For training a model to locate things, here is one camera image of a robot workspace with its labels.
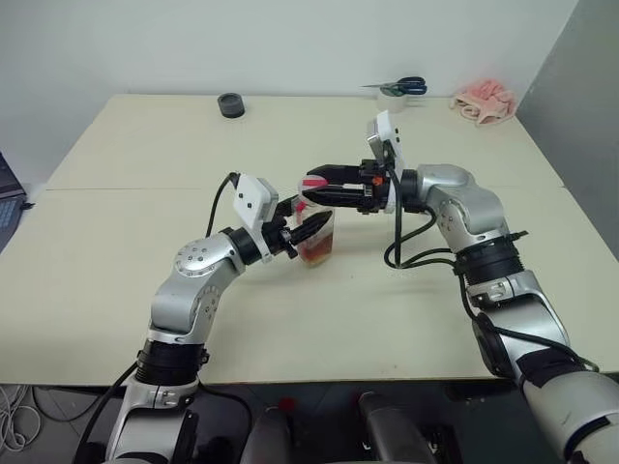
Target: pink cloth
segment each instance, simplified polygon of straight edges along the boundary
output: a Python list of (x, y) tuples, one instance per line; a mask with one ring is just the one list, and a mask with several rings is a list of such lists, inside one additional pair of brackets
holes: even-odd
[(514, 116), (516, 95), (495, 79), (481, 79), (454, 95), (450, 108), (455, 107), (476, 126), (496, 124)]

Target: laptop screen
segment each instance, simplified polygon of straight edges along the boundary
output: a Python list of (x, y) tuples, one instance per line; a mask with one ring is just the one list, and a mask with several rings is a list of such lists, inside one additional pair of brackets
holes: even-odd
[(17, 177), (0, 153), (0, 198), (24, 193)]

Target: table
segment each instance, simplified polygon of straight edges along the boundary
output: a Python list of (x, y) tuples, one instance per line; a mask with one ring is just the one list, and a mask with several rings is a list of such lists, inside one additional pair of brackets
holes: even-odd
[[(247, 105), (229, 121), (216, 117), (213, 97), (108, 103), (0, 255), (0, 382), (110, 384), (134, 360), (151, 298), (176, 250), (203, 234), (227, 171), (264, 176), (284, 196), (313, 166), (369, 156), (372, 101), (254, 97)], [(409, 164), (455, 162), (491, 187), (512, 229), (531, 233), (518, 242), (522, 260), (574, 348), (619, 370), (617, 261), (516, 119), (477, 130), (446, 106), (428, 99), (396, 115)], [(230, 204), (227, 191), (219, 228), (238, 224)], [(320, 267), (281, 255), (248, 268), (221, 299), (201, 378), (489, 377), (451, 270), (382, 263), (393, 220), (337, 211), (334, 255)], [(424, 220), (406, 215), (404, 230)], [(442, 245), (431, 230), (404, 255)]]

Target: laptop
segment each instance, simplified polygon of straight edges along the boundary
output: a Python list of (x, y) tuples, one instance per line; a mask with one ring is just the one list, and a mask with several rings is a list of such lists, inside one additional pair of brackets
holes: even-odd
[(21, 212), (31, 208), (26, 192), (0, 153), (0, 252), (13, 236)]

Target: brown liquid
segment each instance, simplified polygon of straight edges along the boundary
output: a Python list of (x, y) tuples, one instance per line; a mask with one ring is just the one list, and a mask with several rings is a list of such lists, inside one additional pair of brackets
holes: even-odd
[(331, 254), (333, 248), (333, 233), (325, 236), (322, 240), (316, 243), (302, 244), (299, 246), (299, 252), (304, 261), (310, 266), (322, 263)]

